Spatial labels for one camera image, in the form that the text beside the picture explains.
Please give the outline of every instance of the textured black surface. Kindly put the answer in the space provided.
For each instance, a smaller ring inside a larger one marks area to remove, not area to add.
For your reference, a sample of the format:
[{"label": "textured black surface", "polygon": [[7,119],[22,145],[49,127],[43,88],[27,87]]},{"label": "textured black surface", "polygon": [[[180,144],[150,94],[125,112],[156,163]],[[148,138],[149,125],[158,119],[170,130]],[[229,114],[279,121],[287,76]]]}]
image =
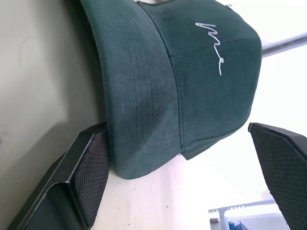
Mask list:
[{"label": "textured black surface", "polygon": [[103,130],[94,137],[72,180],[73,189],[88,227],[92,227],[95,222],[109,168],[106,130]]},{"label": "textured black surface", "polygon": [[307,230],[305,153],[282,133],[258,125],[250,132],[266,184],[290,229]]}]

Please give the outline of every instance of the white surface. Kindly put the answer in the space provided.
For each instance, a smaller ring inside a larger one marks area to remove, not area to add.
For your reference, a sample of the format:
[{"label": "white surface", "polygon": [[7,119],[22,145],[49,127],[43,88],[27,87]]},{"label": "white surface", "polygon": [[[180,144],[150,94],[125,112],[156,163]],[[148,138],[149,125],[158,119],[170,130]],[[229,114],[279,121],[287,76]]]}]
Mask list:
[{"label": "white surface", "polygon": [[[256,5],[236,7],[266,45],[305,28],[306,5]],[[263,61],[249,121],[307,135],[306,52]],[[63,1],[0,1],[0,230],[76,135],[100,122],[96,67]],[[246,124],[198,157],[176,157],[146,177],[125,181],[111,173],[93,229],[209,229],[208,209],[269,197]]]}]

